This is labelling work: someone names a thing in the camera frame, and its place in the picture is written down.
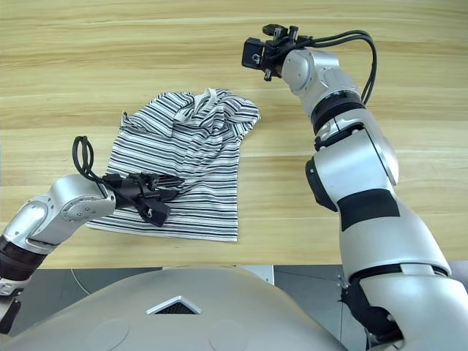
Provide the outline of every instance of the wood grain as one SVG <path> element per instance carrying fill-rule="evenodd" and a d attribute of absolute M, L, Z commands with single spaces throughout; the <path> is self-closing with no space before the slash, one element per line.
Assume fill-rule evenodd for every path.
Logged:
<path fill-rule="evenodd" d="M 244 40 L 267 23 L 317 37 L 372 34 L 380 57 L 369 108 L 397 150 L 397 191 L 448 259 L 467 259 L 464 0 L 0 0 L 1 227 L 75 172 L 74 136 L 91 138 L 102 173 L 122 110 L 160 91 L 229 88 L 263 117 L 241 148 L 237 244 L 81 228 L 42 267 L 339 263 L 338 219 L 314 202 L 303 174 L 312 154 L 307 117 L 283 82 L 265 83 L 240 65 Z M 368 48 L 335 52 L 362 86 Z"/>

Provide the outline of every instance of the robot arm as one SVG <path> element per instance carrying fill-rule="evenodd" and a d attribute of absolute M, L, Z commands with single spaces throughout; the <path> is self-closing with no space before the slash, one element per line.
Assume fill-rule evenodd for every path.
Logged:
<path fill-rule="evenodd" d="M 316 201 L 340 216 L 349 282 L 343 302 L 376 344 L 443 350 L 450 340 L 451 350 L 466 350 L 468 295 L 448 278 L 450 267 L 427 226 L 396 196 L 394 150 L 337 57 L 305 48 L 340 36 L 296 38 L 297 27 L 277 25 L 263 31 L 273 40 L 249 38 L 242 64 L 264 71 L 265 80 L 282 78 L 311 119 L 317 153 L 306 177 Z"/>
<path fill-rule="evenodd" d="M 10 331 L 20 308 L 16 297 L 33 272 L 76 229 L 127 207 L 135 207 L 143 220 L 160 227 L 170 213 L 163 202 L 178 194 L 178 190 L 168 188 L 184 182 L 171 175 L 146 173 L 97 177 L 90 167 L 92 152 L 89 163 L 84 161 L 88 156 L 83 152 L 86 165 L 78 164 L 75 155 L 80 140 L 84 148 L 91 145 L 86 137 L 77 137 L 74 144 L 75 165 L 82 174 L 64 176 L 46 194 L 28 200 L 0 236 L 0 333 Z"/>

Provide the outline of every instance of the white cloth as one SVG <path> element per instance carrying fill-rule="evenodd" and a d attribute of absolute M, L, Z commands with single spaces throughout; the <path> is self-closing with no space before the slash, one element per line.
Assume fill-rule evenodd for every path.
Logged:
<path fill-rule="evenodd" d="M 89 222 L 121 233 L 237 241 L 239 147 L 260 119 L 248 99 L 224 89 L 204 94 L 161 93 L 132 116 L 122 116 L 108 173 L 167 173 L 184 178 L 162 227 L 133 208 Z"/>

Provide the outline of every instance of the vent grille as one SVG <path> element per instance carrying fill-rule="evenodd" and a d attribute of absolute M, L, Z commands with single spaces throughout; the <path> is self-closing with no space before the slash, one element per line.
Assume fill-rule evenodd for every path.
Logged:
<path fill-rule="evenodd" d="M 202 310 L 182 296 L 170 298 L 146 311 L 150 314 L 201 314 Z"/>
<path fill-rule="evenodd" d="M 195 312 L 179 301 L 155 314 L 195 314 Z"/>

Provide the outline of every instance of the wire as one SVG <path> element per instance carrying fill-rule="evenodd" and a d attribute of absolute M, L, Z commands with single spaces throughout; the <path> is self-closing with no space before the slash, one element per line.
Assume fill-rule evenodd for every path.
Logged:
<path fill-rule="evenodd" d="M 338 34 L 337 36 L 334 37 L 341 37 L 340 39 L 336 39 L 333 41 L 325 41 L 327 38 L 319 38 L 319 39 L 313 39 L 311 43 L 307 46 L 311 46 L 313 48 L 329 48 L 331 46 L 336 46 L 340 45 L 346 42 L 351 42 L 353 40 L 363 40 L 367 44 L 369 44 L 369 47 L 371 48 L 372 52 L 372 64 L 371 64 L 371 72 L 369 74 L 369 78 L 366 82 L 366 85 L 364 86 L 363 92 L 361 94 L 361 100 L 363 101 L 363 104 L 366 104 L 369 101 L 369 98 L 371 97 L 372 94 L 372 89 L 374 88 L 375 84 L 375 78 L 377 76 L 377 49 L 375 48 L 374 41 L 372 38 L 366 33 L 366 34 L 353 34 L 351 36 L 347 36 L 349 32 L 341 33 Z"/>
<path fill-rule="evenodd" d="M 80 164 L 80 159 L 78 157 L 78 146 L 81 145 L 81 159 L 83 160 L 83 164 Z M 76 137 L 73 141 L 72 147 L 72 158 L 73 164 L 75 165 L 76 170 L 81 174 L 83 177 L 90 181 L 95 181 L 98 184 L 105 185 L 106 188 L 112 190 L 116 195 L 120 196 L 121 198 L 125 199 L 129 203 L 131 203 L 134 207 L 138 207 L 137 203 L 132 200 L 131 198 L 123 195 L 120 191 L 118 191 L 114 186 L 106 182 L 101 177 L 97 176 L 96 173 L 93 172 L 92 167 L 94 164 L 94 150 L 93 146 L 88 140 L 88 137 Z"/>
<path fill-rule="evenodd" d="M 292 50 L 306 48 L 306 47 L 329 48 L 331 46 L 344 44 L 346 42 L 351 42 L 353 40 L 363 40 L 371 48 L 371 53 L 372 53 L 371 72 L 369 73 L 369 78 L 367 79 L 366 85 L 364 86 L 364 89 L 361 93 L 361 100 L 363 104 L 366 104 L 369 101 L 369 98 L 371 97 L 372 90 L 375 84 L 375 78 L 377 76 L 377 49 L 375 48 L 374 41 L 372 40 L 369 33 L 367 33 L 366 31 L 353 30 L 353 31 L 346 31 L 344 33 L 333 35 L 331 37 L 323 37 L 323 38 L 309 37 L 303 40 L 302 42 L 300 42 L 299 44 L 297 44 L 295 47 L 293 47 Z M 286 53 L 289 53 L 290 51 L 291 51 L 291 47 L 287 49 L 287 52 L 280 50 L 275 55 L 272 55 L 270 59 L 274 61 L 275 59 L 279 59 L 280 57 L 284 56 Z"/>
<path fill-rule="evenodd" d="M 78 284 L 78 286 L 81 288 L 82 291 L 84 291 L 87 295 L 90 295 L 91 293 L 88 291 L 88 289 L 86 289 L 83 284 L 81 284 L 81 282 L 78 280 L 78 278 L 76 277 L 76 274 L 75 274 L 75 270 L 72 268 L 70 269 L 70 271 L 72 272 L 72 276 L 73 278 L 75 279 L 76 281 L 76 284 Z"/>

